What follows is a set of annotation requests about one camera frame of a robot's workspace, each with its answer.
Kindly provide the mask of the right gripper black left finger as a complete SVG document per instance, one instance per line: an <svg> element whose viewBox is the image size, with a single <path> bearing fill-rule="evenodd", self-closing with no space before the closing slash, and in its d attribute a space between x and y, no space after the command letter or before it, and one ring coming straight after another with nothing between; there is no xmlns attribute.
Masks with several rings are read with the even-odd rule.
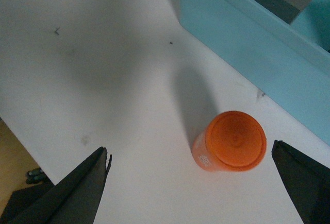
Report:
<svg viewBox="0 0 330 224"><path fill-rule="evenodd" d="M98 148L8 223L93 223L111 161L107 149Z"/></svg>

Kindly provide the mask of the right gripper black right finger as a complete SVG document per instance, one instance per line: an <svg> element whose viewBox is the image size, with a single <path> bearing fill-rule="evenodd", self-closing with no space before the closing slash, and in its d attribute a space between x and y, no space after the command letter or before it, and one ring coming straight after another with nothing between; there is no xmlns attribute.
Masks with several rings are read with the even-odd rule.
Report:
<svg viewBox="0 0 330 224"><path fill-rule="evenodd" d="M329 168L284 141L271 154L303 223L329 223Z"/></svg>

